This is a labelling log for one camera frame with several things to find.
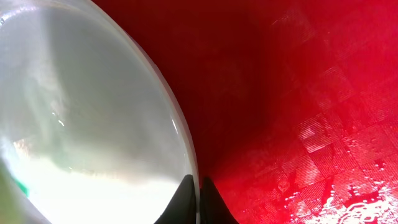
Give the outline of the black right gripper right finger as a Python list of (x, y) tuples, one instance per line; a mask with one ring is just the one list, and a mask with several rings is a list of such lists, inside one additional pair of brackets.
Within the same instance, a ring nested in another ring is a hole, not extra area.
[(238, 224), (209, 177), (203, 179), (200, 189), (200, 216), (201, 224)]

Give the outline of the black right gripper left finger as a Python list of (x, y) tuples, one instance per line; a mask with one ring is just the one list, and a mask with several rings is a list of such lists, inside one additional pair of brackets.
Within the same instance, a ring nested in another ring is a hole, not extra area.
[(192, 175), (183, 178), (155, 224), (196, 224), (196, 194)]

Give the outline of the light blue plate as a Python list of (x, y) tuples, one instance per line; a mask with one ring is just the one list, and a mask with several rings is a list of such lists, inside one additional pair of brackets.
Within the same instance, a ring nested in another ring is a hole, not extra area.
[(155, 223), (195, 150), (160, 70), (92, 1), (1, 1), (1, 161), (26, 223)]

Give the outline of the green yellow scrub sponge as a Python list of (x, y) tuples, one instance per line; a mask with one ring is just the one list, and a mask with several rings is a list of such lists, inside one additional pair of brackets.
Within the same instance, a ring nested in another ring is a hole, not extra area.
[(18, 186), (1, 161), (1, 224), (26, 224), (26, 213), (21, 206)]

